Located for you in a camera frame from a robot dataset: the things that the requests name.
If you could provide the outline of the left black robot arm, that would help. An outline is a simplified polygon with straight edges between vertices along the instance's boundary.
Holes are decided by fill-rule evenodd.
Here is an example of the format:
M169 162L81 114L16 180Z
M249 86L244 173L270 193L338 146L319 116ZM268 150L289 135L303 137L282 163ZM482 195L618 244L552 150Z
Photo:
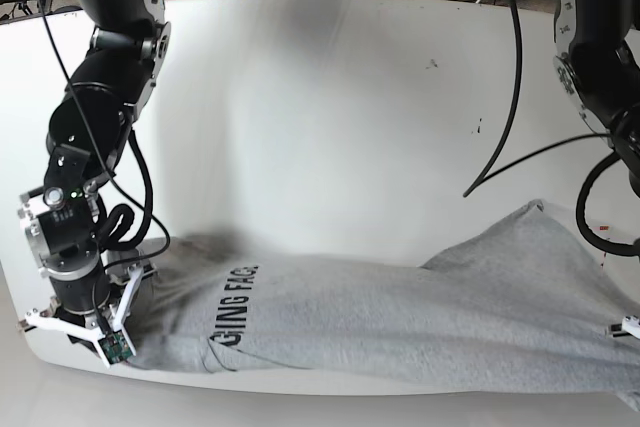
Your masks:
M576 223L584 240L610 256L635 258L639 244L600 237L586 221L591 189L621 161L639 189L639 66L626 42L639 25L639 0L557 0L554 66L580 117L606 138L611 152L587 175L578 194Z

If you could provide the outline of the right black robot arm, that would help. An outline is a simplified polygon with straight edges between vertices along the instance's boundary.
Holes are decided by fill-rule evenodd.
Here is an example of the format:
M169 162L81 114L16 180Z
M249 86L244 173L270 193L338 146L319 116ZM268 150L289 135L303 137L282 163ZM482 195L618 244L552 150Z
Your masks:
M54 295L21 326L65 334L106 365L136 353L125 327L153 269L139 247L155 222L149 169L134 132L166 57L164 0L79 0L94 30L52 113L49 162L18 211Z

